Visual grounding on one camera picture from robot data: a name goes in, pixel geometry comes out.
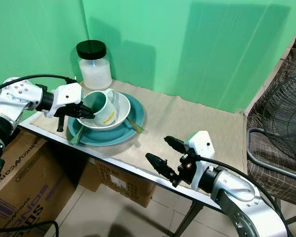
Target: green backdrop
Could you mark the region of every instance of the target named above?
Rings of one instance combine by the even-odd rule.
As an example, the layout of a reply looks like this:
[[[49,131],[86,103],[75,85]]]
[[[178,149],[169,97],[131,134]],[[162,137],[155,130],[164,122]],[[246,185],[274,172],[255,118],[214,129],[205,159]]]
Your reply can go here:
[[[90,38],[108,46],[114,79],[235,112],[295,33],[296,0],[0,0],[0,83],[81,80],[75,45]]]

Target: beige tablecloth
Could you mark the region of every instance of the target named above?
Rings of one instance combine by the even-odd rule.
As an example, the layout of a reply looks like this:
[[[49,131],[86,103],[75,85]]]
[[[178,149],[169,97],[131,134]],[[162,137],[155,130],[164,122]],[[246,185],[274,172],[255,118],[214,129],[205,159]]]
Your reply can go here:
[[[247,173],[245,149],[246,120],[240,114],[206,107],[183,100],[179,96],[113,81],[111,88],[135,97],[145,109],[142,134],[136,134],[126,142],[114,146],[93,149],[141,169],[157,173],[146,160],[145,154],[152,153],[168,160],[168,165],[177,170],[181,154],[174,151],[163,138],[167,135],[185,140],[192,133],[207,130],[215,149],[215,159],[225,162]],[[39,117],[32,124],[70,140],[65,119],[64,132],[57,132],[57,118]]]

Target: cloth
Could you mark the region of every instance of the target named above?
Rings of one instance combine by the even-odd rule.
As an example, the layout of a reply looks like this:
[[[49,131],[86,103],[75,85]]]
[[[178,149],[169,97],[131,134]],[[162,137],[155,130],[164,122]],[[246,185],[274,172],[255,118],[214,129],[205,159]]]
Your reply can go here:
[[[274,77],[268,89],[254,104],[248,114],[247,128],[262,128],[263,109],[275,88],[296,73],[296,39],[290,53]],[[257,158],[271,165],[296,173],[296,160],[282,153],[262,134],[252,133],[250,151]],[[248,159],[248,174],[260,183],[272,196],[296,204],[296,180],[270,171]]]
[[[247,173],[244,116],[116,80],[113,81],[111,88],[132,95],[143,105],[145,121],[142,128],[144,132],[136,134],[121,144],[93,147],[96,151],[157,174],[145,158],[146,153],[167,159],[168,165],[174,170],[177,170],[180,165],[181,154],[168,146],[163,140],[165,136],[171,135],[185,140],[194,132],[207,130],[215,149],[215,159]],[[32,124],[70,140],[72,136],[67,128],[67,120],[68,118],[65,119],[62,133],[56,131],[57,118],[41,116]],[[181,182],[181,185],[190,188],[184,182]]]

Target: glass jar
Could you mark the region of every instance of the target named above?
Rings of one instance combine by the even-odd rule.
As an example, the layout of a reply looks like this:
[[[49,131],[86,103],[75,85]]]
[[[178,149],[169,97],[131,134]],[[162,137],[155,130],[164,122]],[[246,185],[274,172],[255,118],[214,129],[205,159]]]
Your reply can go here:
[[[86,40],[76,46],[83,83],[92,90],[104,90],[112,83],[106,46],[98,40]]]

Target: black cable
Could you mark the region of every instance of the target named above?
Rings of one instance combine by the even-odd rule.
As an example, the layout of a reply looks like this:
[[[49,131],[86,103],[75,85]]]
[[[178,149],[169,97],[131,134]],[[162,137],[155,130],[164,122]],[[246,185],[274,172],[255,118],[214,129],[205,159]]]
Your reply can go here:
[[[75,80],[68,78],[68,77],[64,77],[64,76],[53,75],[53,74],[36,74],[36,75],[29,75],[29,76],[25,76],[25,77],[20,77],[18,79],[3,83],[0,85],[0,89],[6,87],[8,85],[14,84],[16,82],[27,80],[27,79],[32,79],[32,78],[60,78],[60,79],[64,79],[67,84],[72,83],[72,82],[76,82]]]
[[[273,198],[270,196],[270,194],[268,194],[268,192],[259,184],[257,183],[255,180],[253,180],[252,178],[250,178],[248,175],[246,175],[245,173],[241,172],[240,170],[228,165],[228,164],[225,164],[223,162],[220,162],[220,161],[217,161],[217,160],[213,160],[213,159],[208,159],[208,158],[204,158],[204,157],[201,157],[201,156],[197,156],[197,158],[199,160],[203,160],[203,161],[206,161],[208,163],[213,163],[213,164],[217,164],[217,165],[220,165],[224,168],[227,168],[227,169],[230,169],[231,171],[243,176],[244,178],[246,178],[247,180],[249,180],[251,183],[253,183],[258,189],[260,189],[262,191],[262,193],[267,197],[267,199],[269,199],[269,201],[272,203],[273,207],[275,208],[275,211],[277,212],[277,214],[280,216],[281,220],[283,221],[284,223],[284,226],[286,228],[286,231],[287,231],[287,234],[289,237],[293,237],[293,234],[291,233],[291,231],[289,230],[288,228],[288,225],[286,223],[286,220],[283,216],[283,213],[281,211],[281,209],[278,207],[278,205],[276,204],[276,202],[273,200]]]
[[[38,226],[43,226],[43,225],[48,225],[52,224],[55,226],[55,231],[56,231],[56,237],[59,237],[59,227],[56,221],[42,221],[30,226],[20,226],[20,227],[13,227],[13,228],[0,228],[0,233],[2,232],[14,232],[14,231],[26,231]]]

